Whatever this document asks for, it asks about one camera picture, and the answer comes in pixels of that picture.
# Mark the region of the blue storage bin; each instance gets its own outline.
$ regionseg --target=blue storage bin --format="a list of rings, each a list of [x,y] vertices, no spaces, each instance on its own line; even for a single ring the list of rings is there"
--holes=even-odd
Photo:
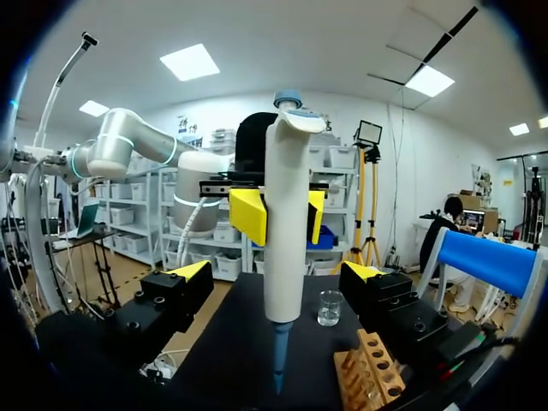
[[[307,241],[307,250],[331,250],[334,246],[335,246],[335,235],[326,225],[322,225],[319,228],[318,244],[312,244],[310,241]],[[255,249],[262,248],[262,247],[259,247],[254,242],[251,243],[251,247]]]

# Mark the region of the ceiling light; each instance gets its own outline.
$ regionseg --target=ceiling light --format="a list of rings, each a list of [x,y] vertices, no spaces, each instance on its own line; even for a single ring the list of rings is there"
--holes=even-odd
[[[204,45],[193,45],[160,57],[160,62],[165,64],[180,81],[220,73]]]
[[[93,100],[87,100],[78,110],[83,111],[90,116],[99,117],[110,110],[108,107],[96,103]]]
[[[539,119],[539,127],[540,128],[547,128],[548,127],[548,116],[542,117]]]
[[[454,82],[453,79],[450,79],[436,69],[424,66],[408,81],[405,87],[422,92],[428,97],[436,97]]]
[[[518,124],[517,126],[510,127],[510,132],[513,135],[522,135],[527,134],[529,132],[529,127],[526,123]]]

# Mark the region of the cardboard box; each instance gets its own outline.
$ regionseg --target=cardboard box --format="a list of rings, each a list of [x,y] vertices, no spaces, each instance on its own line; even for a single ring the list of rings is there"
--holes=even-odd
[[[489,234],[498,231],[498,210],[483,209],[485,217],[483,220],[483,232]]]
[[[449,194],[449,197],[458,197],[465,210],[479,210],[482,198],[478,195]]]

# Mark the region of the yellow tripod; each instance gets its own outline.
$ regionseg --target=yellow tripod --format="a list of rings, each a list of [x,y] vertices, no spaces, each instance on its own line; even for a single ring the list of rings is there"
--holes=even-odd
[[[360,160],[360,186],[358,197],[358,208],[356,211],[355,230],[354,230],[354,246],[350,248],[341,259],[341,262],[331,271],[331,275],[337,274],[341,270],[341,266],[344,261],[350,261],[359,265],[372,265],[372,253],[375,252],[375,259],[377,264],[380,263],[380,254],[377,248],[377,242],[375,239],[375,218],[377,217],[377,194],[378,194],[378,171],[377,162],[379,159],[378,148],[373,148],[374,152],[372,156],[372,207],[371,207],[371,219],[369,220],[369,236],[360,245],[361,240],[361,219],[363,218],[363,203],[366,192],[366,151],[360,147],[358,151],[358,157]],[[366,260],[363,259],[363,251],[366,250]]]

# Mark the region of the blue pipette tip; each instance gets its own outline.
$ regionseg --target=blue pipette tip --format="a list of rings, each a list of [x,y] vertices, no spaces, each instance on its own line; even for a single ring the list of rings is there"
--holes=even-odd
[[[274,372],[274,385],[276,386],[276,394],[279,396],[282,392],[283,373]]]
[[[285,357],[288,350],[290,323],[272,323],[274,325],[274,384],[276,393],[280,395],[283,386],[283,369],[285,368]]]

